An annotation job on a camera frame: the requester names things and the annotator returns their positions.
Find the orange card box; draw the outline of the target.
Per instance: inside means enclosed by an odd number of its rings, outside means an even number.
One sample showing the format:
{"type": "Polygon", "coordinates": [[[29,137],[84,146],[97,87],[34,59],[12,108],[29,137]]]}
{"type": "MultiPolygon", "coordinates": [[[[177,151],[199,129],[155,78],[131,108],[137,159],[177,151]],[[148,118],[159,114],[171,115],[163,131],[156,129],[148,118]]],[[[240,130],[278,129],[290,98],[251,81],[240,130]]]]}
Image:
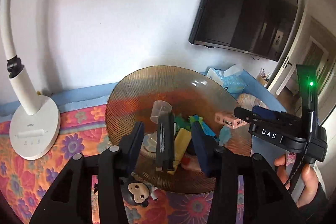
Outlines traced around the orange card box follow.
{"type": "Polygon", "coordinates": [[[233,130],[247,125],[247,122],[237,118],[233,113],[227,111],[216,112],[214,119],[216,123],[233,130]]]}

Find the green teal jelly toy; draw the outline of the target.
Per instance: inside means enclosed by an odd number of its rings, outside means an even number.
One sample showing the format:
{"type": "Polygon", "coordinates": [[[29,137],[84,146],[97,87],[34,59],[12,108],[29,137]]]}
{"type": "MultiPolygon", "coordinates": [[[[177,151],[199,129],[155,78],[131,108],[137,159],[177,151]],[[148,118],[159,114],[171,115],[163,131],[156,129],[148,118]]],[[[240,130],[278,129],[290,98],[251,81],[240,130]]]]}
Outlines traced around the green teal jelly toy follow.
{"type": "Polygon", "coordinates": [[[228,141],[231,139],[230,128],[227,126],[223,126],[219,132],[219,145],[226,145],[228,141]]]}

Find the blue rectangular box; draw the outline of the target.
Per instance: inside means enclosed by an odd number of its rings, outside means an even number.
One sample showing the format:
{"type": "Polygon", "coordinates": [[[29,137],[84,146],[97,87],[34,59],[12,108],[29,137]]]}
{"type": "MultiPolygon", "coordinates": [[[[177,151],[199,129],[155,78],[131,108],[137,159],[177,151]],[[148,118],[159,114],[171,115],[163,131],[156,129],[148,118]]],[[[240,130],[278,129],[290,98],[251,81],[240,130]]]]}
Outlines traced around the blue rectangular box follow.
{"type": "Polygon", "coordinates": [[[189,116],[189,122],[190,124],[193,124],[194,122],[199,122],[203,129],[203,132],[206,135],[213,137],[217,143],[219,142],[219,138],[216,136],[213,130],[210,129],[210,127],[204,122],[203,117],[199,117],[198,115],[189,116]]]}

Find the green translucent toy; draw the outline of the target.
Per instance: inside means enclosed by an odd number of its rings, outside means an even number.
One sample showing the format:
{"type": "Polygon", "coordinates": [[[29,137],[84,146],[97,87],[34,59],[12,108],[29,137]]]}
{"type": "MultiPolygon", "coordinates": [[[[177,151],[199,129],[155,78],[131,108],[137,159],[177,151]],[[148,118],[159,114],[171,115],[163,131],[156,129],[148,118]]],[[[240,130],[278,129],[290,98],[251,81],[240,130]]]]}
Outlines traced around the green translucent toy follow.
{"type": "Polygon", "coordinates": [[[179,132],[181,128],[191,131],[191,123],[189,119],[183,118],[182,114],[176,115],[174,117],[175,131],[179,132]]]}

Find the yellow lighter tube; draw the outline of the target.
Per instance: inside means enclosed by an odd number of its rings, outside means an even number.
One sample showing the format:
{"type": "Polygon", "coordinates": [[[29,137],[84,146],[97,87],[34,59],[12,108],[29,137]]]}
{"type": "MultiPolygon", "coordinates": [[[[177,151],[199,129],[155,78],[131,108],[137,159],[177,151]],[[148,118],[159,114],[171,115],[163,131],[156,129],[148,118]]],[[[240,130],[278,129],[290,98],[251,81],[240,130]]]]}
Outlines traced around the yellow lighter tube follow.
{"type": "Polygon", "coordinates": [[[174,175],[177,167],[181,163],[181,160],[187,150],[189,142],[191,140],[191,132],[187,129],[181,128],[174,141],[174,161],[173,170],[167,171],[168,174],[174,175]]]}

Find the red cartoon figurine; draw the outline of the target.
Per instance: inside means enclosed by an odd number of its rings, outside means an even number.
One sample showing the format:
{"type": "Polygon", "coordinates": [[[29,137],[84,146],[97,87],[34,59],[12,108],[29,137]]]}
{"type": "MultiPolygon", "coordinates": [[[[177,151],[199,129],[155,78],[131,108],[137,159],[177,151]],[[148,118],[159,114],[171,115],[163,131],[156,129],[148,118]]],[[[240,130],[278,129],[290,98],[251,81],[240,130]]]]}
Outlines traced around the red cartoon figurine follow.
{"type": "Polygon", "coordinates": [[[196,170],[198,163],[197,158],[195,156],[191,156],[189,154],[185,154],[181,159],[181,167],[187,170],[196,170]]]}

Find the black USB stick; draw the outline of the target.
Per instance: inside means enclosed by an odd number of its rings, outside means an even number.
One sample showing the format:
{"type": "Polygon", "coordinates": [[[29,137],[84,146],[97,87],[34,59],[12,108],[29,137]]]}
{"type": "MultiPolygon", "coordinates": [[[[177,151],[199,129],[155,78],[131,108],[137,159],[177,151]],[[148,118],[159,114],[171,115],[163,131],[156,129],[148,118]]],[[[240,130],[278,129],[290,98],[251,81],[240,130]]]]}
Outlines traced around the black USB stick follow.
{"type": "Polygon", "coordinates": [[[157,146],[155,164],[156,170],[169,172],[174,170],[174,115],[165,113],[158,118],[157,146]]]}

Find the clear plastic cup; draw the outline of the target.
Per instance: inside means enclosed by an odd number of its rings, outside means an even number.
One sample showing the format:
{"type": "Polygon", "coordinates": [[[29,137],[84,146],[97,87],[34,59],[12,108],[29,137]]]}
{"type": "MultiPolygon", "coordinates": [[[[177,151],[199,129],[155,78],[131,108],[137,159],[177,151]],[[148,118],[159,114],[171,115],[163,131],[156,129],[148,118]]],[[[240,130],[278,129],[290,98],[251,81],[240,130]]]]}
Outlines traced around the clear plastic cup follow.
{"type": "Polygon", "coordinates": [[[150,115],[150,120],[157,124],[158,123],[158,118],[166,113],[170,113],[172,111],[172,106],[166,101],[162,100],[157,100],[154,101],[151,115],[150,115]]]}

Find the pen holder cup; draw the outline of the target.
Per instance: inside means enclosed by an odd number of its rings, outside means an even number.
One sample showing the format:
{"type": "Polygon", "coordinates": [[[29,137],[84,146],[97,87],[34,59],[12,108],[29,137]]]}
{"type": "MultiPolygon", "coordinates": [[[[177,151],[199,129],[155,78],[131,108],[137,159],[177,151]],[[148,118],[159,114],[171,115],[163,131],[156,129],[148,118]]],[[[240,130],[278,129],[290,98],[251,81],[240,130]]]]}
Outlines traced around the pen holder cup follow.
{"type": "Polygon", "coordinates": [[[268,85],[271,73],[266,73],[265,69],[262,68],[256,77],[256,80],[263,86],[266,87],[268,85]]]}

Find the blue tissue pack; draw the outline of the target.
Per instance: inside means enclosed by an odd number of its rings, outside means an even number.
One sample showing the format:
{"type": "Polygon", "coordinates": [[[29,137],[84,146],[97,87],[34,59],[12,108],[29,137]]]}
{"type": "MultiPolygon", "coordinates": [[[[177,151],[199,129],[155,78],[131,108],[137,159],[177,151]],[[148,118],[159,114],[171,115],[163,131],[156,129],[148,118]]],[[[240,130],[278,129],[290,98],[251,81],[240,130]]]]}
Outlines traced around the blue tissue pack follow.
{"type": "Polygon", "coordinates": [[[240,65],[232,65],[226,70],[209,68],[206,76],[212,79],[226,91],[231,94],[238,94],[246,87],[246,83],[240,77],[243,73],[243,67],[240,65]]]}

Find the brown glass bowl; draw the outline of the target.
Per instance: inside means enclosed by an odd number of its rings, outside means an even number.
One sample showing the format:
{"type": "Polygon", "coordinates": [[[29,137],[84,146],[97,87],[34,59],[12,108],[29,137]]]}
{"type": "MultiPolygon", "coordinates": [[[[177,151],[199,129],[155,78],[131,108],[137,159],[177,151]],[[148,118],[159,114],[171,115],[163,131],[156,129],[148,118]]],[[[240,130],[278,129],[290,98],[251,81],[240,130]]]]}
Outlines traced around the brown glass bowl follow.
{"type": "MultiPolygon", "coordinates": [[[[223,87],[195,71],[164,65],[143,68],[122,79],[107,101],[105,124],[110,142],[117,145],[137,121],[144,123],[145,133],[154,133],[157,125],[150,116],[155,101],[171,105],[177,130],[190,130],[190,123],[199,118],[202,127],[209,127],[216,136],[222,126],[215,121],[215,114],[232,112],[239,105],[223,87]]],[[[195,169],[179,166],[173,174],[156,170],[155,159],[143,153],[133,173],[167,192],[198,194],[215,186],[213,178],[195,169]]]]}

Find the white door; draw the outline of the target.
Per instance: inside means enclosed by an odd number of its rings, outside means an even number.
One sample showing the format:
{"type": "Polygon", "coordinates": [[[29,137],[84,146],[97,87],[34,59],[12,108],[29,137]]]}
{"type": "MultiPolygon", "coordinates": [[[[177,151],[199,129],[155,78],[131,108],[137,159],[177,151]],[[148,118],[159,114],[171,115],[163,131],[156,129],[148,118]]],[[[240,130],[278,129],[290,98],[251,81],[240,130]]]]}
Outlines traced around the white door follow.
{"type": "Polygon", "coordinates": [[[297,65],[311,65],[316,70],[318,92],[329,85],[335,64],[335,16],[331,13],[305,11],[295,38],[276,76],[268,86],[274,96],[288,83],[298,93],[297,65]]]}

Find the monkey astronaut figurine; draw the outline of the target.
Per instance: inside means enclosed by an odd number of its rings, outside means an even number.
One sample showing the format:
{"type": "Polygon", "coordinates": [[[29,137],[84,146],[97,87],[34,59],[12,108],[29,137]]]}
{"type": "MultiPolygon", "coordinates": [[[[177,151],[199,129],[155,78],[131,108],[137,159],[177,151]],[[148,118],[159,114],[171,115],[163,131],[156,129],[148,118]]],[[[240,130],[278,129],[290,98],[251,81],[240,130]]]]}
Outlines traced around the monkey astronaut figurine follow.
{"type": "Polygon", "coordinates": [[[123,199],[132,206],[147,207],[150,201],[157,201],[157,188],[136,180],[133,176],[120,179],[123,199]]]}

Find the floral quilted table mat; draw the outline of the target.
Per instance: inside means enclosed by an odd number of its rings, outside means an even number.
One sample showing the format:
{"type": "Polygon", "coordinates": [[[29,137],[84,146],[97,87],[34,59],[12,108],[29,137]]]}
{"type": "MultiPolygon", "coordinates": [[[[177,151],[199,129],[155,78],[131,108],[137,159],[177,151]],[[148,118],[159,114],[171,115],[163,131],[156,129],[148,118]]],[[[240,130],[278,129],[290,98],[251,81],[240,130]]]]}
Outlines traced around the floral quilted table mat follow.
{"type": "Polygon", "coordinates": [[[35,160],[14,149],[13,119],[1,120],[1,223],[224,223],[215,193],[183,195],[145,188],[132,176],[144,136],[137,122],[112,146],[105,106],[68,111],[60,134],[35,160]]]}

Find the white desk lamp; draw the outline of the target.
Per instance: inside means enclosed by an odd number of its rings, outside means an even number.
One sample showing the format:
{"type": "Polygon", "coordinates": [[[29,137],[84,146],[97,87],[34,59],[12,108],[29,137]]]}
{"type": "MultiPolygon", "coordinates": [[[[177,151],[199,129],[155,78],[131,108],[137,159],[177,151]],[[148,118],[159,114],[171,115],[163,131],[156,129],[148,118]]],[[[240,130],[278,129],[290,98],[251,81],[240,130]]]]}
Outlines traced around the white desk lamp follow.
{"type": "Polygon", "coordinates": [[[36,160],[54,145],[60,129],[60,112],[53,99],[39,95],[18,57],[11,29],[11,0],[1,0],[1,41],[9,81],[20,102],[10,122],[10,143],[23,159],[36,160]]]}

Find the black wall television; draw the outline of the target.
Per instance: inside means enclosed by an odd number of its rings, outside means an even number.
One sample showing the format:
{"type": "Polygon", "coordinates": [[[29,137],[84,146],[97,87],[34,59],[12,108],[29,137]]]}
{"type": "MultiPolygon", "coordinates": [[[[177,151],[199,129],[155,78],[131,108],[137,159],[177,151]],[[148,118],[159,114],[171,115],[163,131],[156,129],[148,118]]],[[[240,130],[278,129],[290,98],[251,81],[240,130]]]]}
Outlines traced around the black wall television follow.
{"type": "Polygon", "coordinates": [[[201,0],[189,42],[279,61],[297,9],[298,0],[201,0]]]}

